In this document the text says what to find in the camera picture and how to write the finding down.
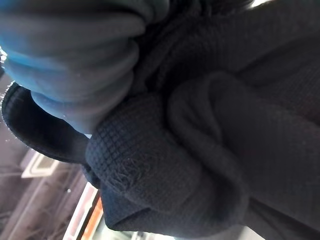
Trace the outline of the right robot hand black cloth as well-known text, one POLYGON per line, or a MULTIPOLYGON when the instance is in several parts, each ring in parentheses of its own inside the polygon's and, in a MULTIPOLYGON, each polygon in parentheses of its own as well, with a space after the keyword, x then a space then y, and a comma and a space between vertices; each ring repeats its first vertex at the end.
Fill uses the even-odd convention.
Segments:
POLYGON ((135 38, 169 9, 167 0, 3 0, 4 72, 45 112, 90 135, 131 88, 135 38))

